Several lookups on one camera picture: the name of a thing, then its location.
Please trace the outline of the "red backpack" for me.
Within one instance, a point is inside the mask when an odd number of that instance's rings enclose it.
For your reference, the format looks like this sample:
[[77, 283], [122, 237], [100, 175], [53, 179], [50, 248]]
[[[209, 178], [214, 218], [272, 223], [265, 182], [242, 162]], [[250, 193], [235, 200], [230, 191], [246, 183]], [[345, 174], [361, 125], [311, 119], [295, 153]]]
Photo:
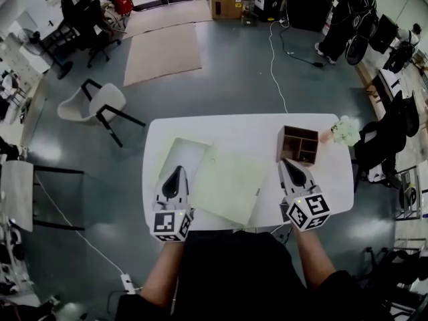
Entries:
[[132, 0], [113, 0], [113, 4], [119, 15], [129, 15], [134, 7]]

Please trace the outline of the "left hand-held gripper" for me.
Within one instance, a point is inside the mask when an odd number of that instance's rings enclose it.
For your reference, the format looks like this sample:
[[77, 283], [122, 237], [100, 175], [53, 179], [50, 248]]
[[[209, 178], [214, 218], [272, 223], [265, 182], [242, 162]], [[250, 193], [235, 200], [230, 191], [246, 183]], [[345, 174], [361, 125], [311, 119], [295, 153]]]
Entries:
[[155, 188], [154, 221], [150, 234], [161, 242], [184, 242], [187, 238], [194, 211], [188, 204], [189, 185], [183, 166], [163, 174]]

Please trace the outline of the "person's left forearm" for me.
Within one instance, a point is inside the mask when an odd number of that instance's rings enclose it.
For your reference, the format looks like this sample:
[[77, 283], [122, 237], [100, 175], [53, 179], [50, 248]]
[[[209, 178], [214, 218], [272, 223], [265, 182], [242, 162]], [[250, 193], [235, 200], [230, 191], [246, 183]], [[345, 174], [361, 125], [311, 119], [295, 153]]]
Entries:
[[164, 243], [153, 269], [143, 284], [140, 295], [155, 306], [171, 309], [184, 246], [184, 242]]

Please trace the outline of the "white flower bouquet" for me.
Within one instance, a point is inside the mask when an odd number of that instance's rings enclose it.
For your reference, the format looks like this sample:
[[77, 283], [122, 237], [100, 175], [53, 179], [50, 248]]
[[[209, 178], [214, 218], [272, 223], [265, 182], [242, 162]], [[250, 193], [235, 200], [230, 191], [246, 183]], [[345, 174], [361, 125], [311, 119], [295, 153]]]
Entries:
[[335, 143], [354, 146], [360, 140], [360, 122], [357, 118], [341, 116], [331, 133]]

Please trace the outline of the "person's right forearm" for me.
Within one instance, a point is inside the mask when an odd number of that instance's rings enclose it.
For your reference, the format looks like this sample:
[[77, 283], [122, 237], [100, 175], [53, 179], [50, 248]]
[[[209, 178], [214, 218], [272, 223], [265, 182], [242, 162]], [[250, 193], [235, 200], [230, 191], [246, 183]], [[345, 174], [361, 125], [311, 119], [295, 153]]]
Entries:
[[315, 291], [336, 272], [315, 231], [292, 227], [308, 289]]

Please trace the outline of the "black washing machine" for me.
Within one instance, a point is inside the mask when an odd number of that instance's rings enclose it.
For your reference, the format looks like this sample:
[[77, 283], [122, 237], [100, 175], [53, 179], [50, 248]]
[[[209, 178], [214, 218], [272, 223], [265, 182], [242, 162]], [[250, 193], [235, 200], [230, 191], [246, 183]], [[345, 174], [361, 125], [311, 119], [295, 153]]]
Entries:
[[334, 0], [286, 0], [290, 25], [296, 29], [321, 32]]

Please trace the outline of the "grey table black frame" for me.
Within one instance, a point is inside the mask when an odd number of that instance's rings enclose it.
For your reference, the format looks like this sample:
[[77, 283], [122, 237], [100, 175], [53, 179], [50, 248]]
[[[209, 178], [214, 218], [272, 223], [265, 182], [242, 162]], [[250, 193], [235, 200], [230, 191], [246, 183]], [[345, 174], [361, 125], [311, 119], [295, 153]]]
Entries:
[[13, 225], [28, 232], [33, 231], [34, 225], [53, 229], [82, 231], [82, 227], [39, 221], [33, 218], [33, 186], [36, 171], [84, 174], [84, 171], [33, 165], [21, 160], [7, 161], [1, 166], [0, 212]]

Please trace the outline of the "person's black clothing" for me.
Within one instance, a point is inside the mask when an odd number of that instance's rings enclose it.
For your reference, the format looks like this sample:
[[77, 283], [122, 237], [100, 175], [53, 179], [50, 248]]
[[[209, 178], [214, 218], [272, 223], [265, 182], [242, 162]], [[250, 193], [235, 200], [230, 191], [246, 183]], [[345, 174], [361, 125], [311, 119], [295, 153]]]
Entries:
[[120, 297], [115, 321], [364, 321], [367, 293], [336, 270], [315, 291], [272, 234], [189, 237], [170, 310], [140, 292]]

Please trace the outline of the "white power strip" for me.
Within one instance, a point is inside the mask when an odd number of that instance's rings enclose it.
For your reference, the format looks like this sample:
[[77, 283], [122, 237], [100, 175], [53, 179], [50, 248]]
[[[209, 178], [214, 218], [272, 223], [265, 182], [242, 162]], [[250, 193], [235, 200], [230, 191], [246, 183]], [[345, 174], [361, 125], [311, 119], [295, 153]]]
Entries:
[[136, 288], [134, 287], [134, 284], [129, 274], [121, 274], [120, 279], [122, 281], [124, 291], [127, 294], [133, 295], [136, 293]]

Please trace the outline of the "wooden low bench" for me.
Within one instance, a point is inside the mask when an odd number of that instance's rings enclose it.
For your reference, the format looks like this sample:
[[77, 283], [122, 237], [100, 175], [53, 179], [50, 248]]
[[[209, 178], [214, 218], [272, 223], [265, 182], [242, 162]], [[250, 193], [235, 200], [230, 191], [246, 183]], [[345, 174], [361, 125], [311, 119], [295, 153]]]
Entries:
[[378, 74], [372, 75], [363, 62], [357, 64], [355, 69], [363, 83], [366, 97], [376, 114], [377, 120], [381, 120], [392, 101], [387, 84], [383, 82], [383, 79]]

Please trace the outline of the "brown wooden desk organizer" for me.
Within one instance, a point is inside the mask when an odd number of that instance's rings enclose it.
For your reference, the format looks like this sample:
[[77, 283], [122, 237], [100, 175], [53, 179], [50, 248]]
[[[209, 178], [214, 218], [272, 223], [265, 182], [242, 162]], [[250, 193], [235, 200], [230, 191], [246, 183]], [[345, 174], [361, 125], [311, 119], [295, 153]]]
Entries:
[[284, 125], [278, 132], [277, 163], [291, 159], [309, 167], [315, 164], [317, 152], [317, 131]]

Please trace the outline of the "black pedestal fan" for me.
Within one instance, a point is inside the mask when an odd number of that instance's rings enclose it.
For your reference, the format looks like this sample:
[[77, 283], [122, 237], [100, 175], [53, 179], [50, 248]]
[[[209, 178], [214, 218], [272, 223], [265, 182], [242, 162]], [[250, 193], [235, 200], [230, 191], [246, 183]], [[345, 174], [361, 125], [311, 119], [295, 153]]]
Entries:
[[25, 50], [27, 50], [31, 55], [43, 57], [47, 55], [53, 63], [58, 67], [57, 79], [62, 80], [67, 76], [67, 74], [73, 68], [73, 62], [67, 61], [61, 63], [48, 48], [44, 45], [40, 38], [40, 32], [31, 31], [30, 29], [21, 29], [18, 33], [18, 39], [21, 42]]

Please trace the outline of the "large cardboard box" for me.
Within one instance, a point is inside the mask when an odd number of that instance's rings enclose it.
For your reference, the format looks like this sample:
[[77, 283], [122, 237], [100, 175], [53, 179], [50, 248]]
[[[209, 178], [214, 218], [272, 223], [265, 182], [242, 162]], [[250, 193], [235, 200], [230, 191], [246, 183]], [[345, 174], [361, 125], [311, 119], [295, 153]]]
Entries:
[[213, 19], [240, 19], [243, 0], [210, 0]]

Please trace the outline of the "white chair black legs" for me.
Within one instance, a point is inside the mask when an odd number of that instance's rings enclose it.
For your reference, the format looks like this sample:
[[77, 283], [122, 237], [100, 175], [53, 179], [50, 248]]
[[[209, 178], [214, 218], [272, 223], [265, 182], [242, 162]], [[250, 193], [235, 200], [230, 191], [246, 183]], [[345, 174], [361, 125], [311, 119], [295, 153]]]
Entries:
[[141, 127], [146, 124], [123, 112], [126, 98], [112, 83], [100, 85], [87, 79], [72, 97], [60, 103], [57, 113], [60, 119], [86, 126], [102, 125], [122, 148], [123, 144], [113, 131], [110, 123], [116, 116], [122, 117]]

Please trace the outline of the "black office chair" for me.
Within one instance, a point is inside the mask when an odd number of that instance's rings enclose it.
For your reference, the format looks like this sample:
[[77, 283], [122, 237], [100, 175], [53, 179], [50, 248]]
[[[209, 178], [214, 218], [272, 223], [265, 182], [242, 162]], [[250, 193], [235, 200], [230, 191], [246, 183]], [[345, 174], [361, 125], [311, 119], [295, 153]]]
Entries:
[[61, 0], [61, 8], [64, 20], [78, 33], [78, 47], [88, 50], [87, 66], [92, 67], [98, 54], [104, 54], [109, 61], [106, 48], [114, 43], [120, 45], [121, 40], [108, 23], [100, 0]]
[[387, 181], [396, 175], [392, 167], [396, 154], [401, 152], [407, 139], [414, 137], [419, 131], [419, 113], [415, 95], [404, 98], [399, 91], [387, 106], [385, 115], [376, 122], [370, 122], [360, 131], [360, 140], [353, 146], [352, 164], [357, 166], [354, 189], [357, 189], [362, 175], [369, 174], [383, 162], [388, 164], [385, 171]]

